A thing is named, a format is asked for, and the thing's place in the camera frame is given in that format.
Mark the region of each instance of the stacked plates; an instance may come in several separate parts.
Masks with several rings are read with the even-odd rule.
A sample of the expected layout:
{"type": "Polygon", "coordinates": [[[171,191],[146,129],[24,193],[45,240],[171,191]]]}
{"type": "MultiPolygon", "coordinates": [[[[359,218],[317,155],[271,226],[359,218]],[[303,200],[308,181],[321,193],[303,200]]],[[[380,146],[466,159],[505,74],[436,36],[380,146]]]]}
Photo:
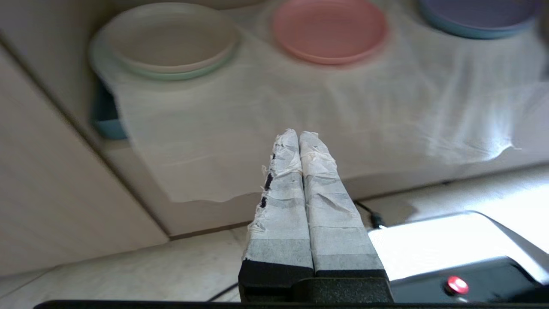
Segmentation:
{"type": "Polygon", "coordinates": [[[420,0],[425,19],[438,29],[468,38],[501,38],[535,22],[540,0],[420,0]]]}
{"type": "Polygon", "coordinates": [[[130,71],[183,80],[227,63],[238,30],[220,12],[196,4],[156,3],[123,12],[105,27],[107,46],[130,71]]]}

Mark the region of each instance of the blue plate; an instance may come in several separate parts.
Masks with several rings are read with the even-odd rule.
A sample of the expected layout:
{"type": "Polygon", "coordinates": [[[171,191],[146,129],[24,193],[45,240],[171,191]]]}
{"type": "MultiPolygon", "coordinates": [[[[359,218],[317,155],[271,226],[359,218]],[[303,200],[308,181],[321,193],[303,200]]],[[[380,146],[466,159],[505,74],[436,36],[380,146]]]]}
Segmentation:
{"type": "Polygon", "coordinates": [[[423,17],[435,28],[466,38],[494,39],[532,26],[538,0],[420,0],[423,17]]]}

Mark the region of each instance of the light green plate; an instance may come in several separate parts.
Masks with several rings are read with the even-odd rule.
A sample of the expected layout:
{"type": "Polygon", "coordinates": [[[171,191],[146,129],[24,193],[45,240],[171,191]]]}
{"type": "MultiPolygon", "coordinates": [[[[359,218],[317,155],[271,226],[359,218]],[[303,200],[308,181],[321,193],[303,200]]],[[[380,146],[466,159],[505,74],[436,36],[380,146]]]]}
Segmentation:
{"type": "Polygon", "coordinates": [[[229,60],[233,58],[237,49],[238,49],[238,44],[236,44],[233,47],[233,50],[225,58],[221,59],[219,62],[214,63],[208,67],[204,67],[194,71],[181,72],[181,73],[157,73],[157,72],[143,70],[141,68],[132,67],[130,65],[126,65],[125,63],[123,64],[124,64],[124,67],[129,71],[139,74],[141,76],[145,76],[147,78],[157,79],[157,80],[185,80],[185,79],[192,79],[192,78],[197,78],[199,76],[203,76],[206,74],[210,74],[213,71],[219,69],[220,67],[225,65],[227,62],[229,62],[229,60]]]}

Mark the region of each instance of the white cloth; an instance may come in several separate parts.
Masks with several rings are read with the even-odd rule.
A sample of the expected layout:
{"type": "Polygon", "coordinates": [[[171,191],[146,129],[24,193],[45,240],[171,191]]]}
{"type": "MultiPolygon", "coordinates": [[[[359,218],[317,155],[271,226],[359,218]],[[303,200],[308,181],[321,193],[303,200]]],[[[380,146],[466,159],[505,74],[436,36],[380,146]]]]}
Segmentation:
{"type": "Polygon", "coordinates": [[[173,202],[260,192],[258,167],[285,128],[321,134],[342,179],[489,160],[512,145],[531,93],[549,93],[535,29],[469,40],[426,25],[410,2],[379,1],[391,31],[381,54],[325,67],[273,43],[278,3],[225,11],[240,27],[239,51],[194,80],[133,75],[105,52],[101,33],[92,42],[132,147],[173,202]]]}

